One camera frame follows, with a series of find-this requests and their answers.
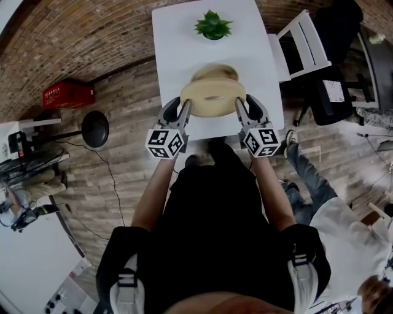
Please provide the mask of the dark desk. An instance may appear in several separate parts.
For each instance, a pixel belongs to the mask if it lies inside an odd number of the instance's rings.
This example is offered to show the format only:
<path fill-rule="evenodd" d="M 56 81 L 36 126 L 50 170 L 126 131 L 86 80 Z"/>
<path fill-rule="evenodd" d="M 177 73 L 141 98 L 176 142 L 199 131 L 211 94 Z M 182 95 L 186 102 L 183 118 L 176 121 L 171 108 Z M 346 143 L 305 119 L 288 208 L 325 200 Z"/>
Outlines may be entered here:
<path fill-rule="evenodd" d="M 372 44 L 369 39 L 376 35 L 364 25 L 360 26 L 359 40 L 370 71 L 375 103 L 380 110 L 393 110 L 393 44 L 386 39 Z"/>

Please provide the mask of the white square table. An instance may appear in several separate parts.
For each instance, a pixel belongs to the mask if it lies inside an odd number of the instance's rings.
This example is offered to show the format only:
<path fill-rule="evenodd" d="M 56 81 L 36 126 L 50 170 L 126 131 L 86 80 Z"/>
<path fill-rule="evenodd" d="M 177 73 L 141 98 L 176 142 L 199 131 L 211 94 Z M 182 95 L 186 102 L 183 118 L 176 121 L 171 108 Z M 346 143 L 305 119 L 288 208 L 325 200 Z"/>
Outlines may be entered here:
<path fill-rule="evenodd" d="M 197 20 L 212 10 L 232 21 L 231 35 L 209 40 L 197 34 Z M 155 9 L 152 12 L 154 47 L 162 104 L 180 97 L 192 75 L 207 64 L 227 64 L 236 69 L 239 82 L 267 109 L 276 129 L 283 129 L 281 92 L 268 34 L 255 0 L 198 0 Z M 190 140 L 232 136 L 241 123 L 236 111 L 215 118 L 190 115 L 186 134 Z"/>

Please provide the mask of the beige woven basket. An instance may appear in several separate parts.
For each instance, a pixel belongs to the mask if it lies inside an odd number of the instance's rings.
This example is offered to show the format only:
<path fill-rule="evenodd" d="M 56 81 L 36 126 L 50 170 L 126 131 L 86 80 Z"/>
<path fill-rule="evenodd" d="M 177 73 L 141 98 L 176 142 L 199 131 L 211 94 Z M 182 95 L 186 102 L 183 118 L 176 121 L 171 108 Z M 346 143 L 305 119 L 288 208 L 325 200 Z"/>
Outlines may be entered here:
<path fill-rule="evenodd" d="M 227 64 L 207 64 L 198 69 L 190 79 L 189 85 L 199 81 L 222 80 L 232 83 L 239 83 L 239 75 L 236 69 Z"/>
<path fill-rule="evenodd" d="M 229 78 L 207 78 L 185 86 L 180 94 L 182 105 L 191 101 L 191 115 L 200 118 L 215 118 L 236 111 L 238 98 L 246 99 L 246 90 L 236 80 Z"/>

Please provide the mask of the long white table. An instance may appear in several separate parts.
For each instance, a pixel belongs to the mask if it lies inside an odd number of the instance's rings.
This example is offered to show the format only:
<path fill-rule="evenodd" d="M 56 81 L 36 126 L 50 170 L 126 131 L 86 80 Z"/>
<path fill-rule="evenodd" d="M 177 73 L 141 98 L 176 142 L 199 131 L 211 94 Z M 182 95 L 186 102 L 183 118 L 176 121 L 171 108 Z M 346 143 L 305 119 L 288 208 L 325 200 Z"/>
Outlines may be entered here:
<path fill-rule="evenodd" d="M 42 314 L 66 280 L 98 304 L 92 264 L 66 223 L 71 207 L 58 207 L 22 232 L 0 225 L 0 307 L 8 314 Z"/>

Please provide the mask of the white printed paper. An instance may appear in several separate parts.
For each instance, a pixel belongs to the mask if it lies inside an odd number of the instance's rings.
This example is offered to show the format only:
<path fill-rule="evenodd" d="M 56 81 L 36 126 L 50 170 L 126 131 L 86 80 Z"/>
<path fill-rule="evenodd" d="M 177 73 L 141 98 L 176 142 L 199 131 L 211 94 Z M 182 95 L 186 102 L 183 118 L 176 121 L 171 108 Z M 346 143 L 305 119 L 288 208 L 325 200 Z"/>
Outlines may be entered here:
<path fill-rule="evenodd" d="M 344 102 L 344 93 L 340 82 L 332 80 L 323 80 L 322 82 L 330 102 Z"/>

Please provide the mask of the group of black knobs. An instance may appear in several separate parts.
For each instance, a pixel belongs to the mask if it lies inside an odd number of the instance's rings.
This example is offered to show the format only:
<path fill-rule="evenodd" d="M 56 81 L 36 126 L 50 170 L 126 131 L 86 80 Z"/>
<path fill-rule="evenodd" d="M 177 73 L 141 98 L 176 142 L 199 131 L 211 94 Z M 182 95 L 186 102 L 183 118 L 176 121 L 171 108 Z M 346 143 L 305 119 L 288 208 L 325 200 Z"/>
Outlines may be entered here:
<path fill-rule="evenodd" d="M 55 294 L 46 304 L 44 314 L 63 314 L 66 306 L 62 303 L 62 296 Z"/>

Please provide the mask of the black standing fan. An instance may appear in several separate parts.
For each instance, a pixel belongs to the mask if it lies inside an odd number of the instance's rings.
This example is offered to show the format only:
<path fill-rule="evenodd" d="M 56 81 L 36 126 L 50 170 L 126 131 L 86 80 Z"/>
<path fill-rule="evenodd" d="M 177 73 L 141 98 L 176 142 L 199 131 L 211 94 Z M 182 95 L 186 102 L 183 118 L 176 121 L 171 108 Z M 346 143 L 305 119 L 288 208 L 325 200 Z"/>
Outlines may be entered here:
<path fill-rule="evenodd" d="M 84 117 L 81 129 L 74 132 L 31 140 L 25 134 L 27 143 L 24 157 L 0 163 L 0 188 L 3 185 L 13 186 L 23 183 L 60 161 L 65 154 L 65 149 L 50 148 L 47 144 L 78 135 L 83 137 L 89 147 L 102 147 L 109 136 L 109 122 L 106 116 L 99 111 L 92 111 Z"/>

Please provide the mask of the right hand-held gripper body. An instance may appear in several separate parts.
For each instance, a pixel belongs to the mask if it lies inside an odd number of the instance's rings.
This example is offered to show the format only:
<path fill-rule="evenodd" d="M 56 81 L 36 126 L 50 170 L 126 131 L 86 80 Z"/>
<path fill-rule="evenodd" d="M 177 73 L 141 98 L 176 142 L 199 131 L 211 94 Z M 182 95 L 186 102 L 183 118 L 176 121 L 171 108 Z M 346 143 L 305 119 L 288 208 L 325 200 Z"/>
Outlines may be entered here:
<path fill-rule="evenodd" d="M 247 131 L 242 129 L 239 140 L 241 148 L 246 148 L 254 158 L 271 157 L 281 147 L 278 130 L 270 121 L 251 126 Z"/>

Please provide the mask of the person's left forearm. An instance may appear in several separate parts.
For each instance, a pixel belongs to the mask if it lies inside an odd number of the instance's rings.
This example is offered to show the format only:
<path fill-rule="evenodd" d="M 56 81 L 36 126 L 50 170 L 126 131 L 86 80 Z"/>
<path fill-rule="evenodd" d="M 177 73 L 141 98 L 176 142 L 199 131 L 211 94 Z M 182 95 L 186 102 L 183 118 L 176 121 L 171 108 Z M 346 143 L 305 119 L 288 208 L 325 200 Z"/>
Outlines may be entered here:
<path fill-rule="evenodd" d="M 175 163 L 175 159 L 159 161 L 137 204 L 131 227 L 151 232 L 157 225 L 163 215 Z"/>

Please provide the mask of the person's black clothing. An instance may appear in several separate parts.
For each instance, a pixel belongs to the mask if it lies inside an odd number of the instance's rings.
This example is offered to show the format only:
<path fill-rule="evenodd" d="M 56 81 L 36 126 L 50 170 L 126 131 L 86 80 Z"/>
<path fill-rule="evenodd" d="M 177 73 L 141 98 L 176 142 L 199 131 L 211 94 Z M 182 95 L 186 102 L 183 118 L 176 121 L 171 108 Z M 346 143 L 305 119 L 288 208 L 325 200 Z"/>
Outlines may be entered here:
<path fill-rule="evenodd" d="M 223 139 L 208 151 L 214 164 L 171 179 L 151 232 L 113 230 L 96 273 L 99 300 L 112 314 L 163 314 L 198 294 L 230 292 L 305 314 L 331 276 L 318 231 L 296 222 L 278 232 L 254 170 Z"/>

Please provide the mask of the person's right forearm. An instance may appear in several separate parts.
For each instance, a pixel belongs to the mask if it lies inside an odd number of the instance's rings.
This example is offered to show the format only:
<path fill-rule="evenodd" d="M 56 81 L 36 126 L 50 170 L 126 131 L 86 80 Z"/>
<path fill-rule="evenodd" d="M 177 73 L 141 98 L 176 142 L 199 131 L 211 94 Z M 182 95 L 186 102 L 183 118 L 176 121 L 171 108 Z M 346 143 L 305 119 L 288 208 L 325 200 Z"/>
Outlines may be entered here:
<path fill-rule="evenodd" d="M 295 225 L 289 199 L 280 184 L 268 158 L 252 158 L 252 168 L 257 177 L 260 195 L 268 222 L 281 232 Z"/>

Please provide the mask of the green potted plant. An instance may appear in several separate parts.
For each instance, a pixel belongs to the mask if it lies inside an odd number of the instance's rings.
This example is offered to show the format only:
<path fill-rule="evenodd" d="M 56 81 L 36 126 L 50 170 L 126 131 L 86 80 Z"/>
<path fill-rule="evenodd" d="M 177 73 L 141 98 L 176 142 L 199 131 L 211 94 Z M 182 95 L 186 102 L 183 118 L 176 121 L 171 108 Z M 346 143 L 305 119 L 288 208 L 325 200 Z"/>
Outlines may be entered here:
<path fill-rule="evenodd" d="M 232 21 L 223 20 L 219 14 L 208 10 L 202 20 L 197 20 L 194 30 L 209 40 L 220 40 L 231 35 Z"/>

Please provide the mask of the white slatted chair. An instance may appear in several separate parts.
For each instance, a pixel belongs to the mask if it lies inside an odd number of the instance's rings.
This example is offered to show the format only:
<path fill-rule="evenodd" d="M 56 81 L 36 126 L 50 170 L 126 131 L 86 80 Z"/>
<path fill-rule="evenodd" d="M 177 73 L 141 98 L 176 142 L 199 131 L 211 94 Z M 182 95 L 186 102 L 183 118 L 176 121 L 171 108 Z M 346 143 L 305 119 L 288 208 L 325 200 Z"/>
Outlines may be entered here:
<path fill-rule="evenodd" d="M 303 66 L 302 70 L 293 74 L 289 72 L 289 67 L 279 42 L 286 34 L 292 36 Z M 308 10 L 301 11 L 278 34 L 268 34 L 267 36 L 279 83 L 288 82 L 332 65 L 328 60 L 322 41 Z"/>

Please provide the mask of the black office chair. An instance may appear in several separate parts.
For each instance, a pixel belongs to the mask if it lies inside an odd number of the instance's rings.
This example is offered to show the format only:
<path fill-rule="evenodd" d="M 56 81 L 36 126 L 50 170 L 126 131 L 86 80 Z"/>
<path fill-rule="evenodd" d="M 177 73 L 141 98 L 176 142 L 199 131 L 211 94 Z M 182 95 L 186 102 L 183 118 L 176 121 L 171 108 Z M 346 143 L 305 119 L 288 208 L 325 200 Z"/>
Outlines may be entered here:
<path fill-rule="evenodd" d="M 301 114 L 294 120 L 294 126 L 299 126 L 308 109 L 319 126 L 337 123 L 349 118 L 353 112 L 352 101 L 355 97 L 349 95 L 349 89 L 362 90 L 365 100 L 373 100 L 367 81 L 362 74 L 357 74 L 356 82 L 345 82 L 338 67 L 350 50 L 351 44 L 357 37 L 363 13 L 355 0 L 333 0 L 332 5 L 317 10 L 314 25 L 321 39 L 331 66 L 304 75 L 300 79 L 304 103 Z M 326 83 L 331 81 L 342 88 L 343 100 L 331 100 L 328 96 Z"/>

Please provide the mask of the black device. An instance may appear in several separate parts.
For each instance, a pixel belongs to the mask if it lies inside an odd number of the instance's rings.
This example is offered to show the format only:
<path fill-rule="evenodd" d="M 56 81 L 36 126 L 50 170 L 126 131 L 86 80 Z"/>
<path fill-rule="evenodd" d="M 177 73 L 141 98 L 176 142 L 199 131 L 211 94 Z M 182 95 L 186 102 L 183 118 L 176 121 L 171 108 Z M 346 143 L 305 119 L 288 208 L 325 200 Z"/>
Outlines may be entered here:
<path fill-rule="evenodd" d="M 24 132 L 18 131 L 8 135 L 9 151 L 12 156 L 24 157 L 26 147 L 26 136 Z"/>

